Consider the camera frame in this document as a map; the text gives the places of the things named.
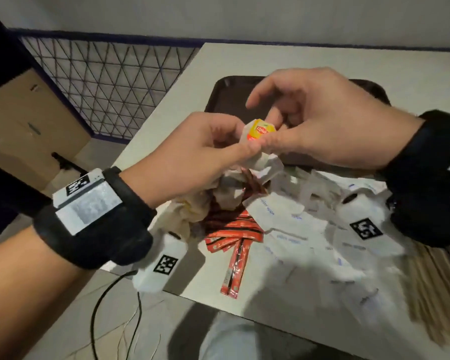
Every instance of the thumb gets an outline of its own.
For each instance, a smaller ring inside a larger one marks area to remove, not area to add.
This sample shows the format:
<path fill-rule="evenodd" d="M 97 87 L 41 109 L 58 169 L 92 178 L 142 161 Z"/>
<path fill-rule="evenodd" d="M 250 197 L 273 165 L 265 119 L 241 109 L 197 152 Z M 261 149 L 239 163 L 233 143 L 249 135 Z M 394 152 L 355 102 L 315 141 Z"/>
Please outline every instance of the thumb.
<path fill-rule="evenodd" d="M 296 126 L 265 134 L 259 139 L 261 147 L 264 151 L 275 154 L 303 151 L 301 130 L 300 126 Z"/>
<path fill-rule="evenodd" d="M 246 140 L 227 146 L 226 148 L 216 149 L 217 161 L 222 169 L 228 169 L 232 165 L 252 158 L 261 150 L 261 144 L 258 140 Z"/>

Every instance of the gray wall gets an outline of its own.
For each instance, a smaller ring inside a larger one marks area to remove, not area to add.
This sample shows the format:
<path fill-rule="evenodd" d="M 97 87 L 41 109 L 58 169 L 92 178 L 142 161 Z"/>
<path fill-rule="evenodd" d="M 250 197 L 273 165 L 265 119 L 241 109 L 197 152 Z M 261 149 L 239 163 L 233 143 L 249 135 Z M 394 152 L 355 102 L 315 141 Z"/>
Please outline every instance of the gray wall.
<path fill-rule="evenodd" d="M 7 27 L 450 47 L 450 0 L 0 0 Z"/>

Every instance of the wooden cabinet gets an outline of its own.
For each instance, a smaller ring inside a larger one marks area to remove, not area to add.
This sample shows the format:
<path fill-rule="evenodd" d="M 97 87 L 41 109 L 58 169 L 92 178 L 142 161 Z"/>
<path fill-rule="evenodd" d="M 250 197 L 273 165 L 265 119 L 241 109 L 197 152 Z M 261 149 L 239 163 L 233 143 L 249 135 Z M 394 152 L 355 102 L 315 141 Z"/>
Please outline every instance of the wooden cabinet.
<path fill-rule="evenodd" d="M 72 159 L 90 140 L 33 69 L 0 86 L 0 168 L 43 190 L 58 174 L 51 153 Z"/>

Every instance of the triangular lattice pattern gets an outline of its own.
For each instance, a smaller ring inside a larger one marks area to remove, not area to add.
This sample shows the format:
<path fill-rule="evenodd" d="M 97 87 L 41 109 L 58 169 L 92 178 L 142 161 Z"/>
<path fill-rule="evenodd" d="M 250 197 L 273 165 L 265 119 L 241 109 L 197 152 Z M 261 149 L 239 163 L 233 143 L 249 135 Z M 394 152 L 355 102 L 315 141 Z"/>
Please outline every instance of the triangular lattice pattern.
<path fill-rule="evenodd" d="M 96 134 L 131 139 L 198 48 L 22 37 Z"/>

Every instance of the yellow tag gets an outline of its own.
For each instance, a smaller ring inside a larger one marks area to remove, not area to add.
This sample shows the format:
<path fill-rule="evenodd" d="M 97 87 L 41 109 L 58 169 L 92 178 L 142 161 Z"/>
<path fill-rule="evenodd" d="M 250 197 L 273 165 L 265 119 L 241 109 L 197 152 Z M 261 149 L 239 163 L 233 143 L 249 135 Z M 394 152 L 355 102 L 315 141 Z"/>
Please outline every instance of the yellow tag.
<path fill-rule="evenodd" d="M 261 119 L 256 119 L 246 135 L 247 140 L 255 140 L 267 133 L 275 132 L 275 126 Z"/>

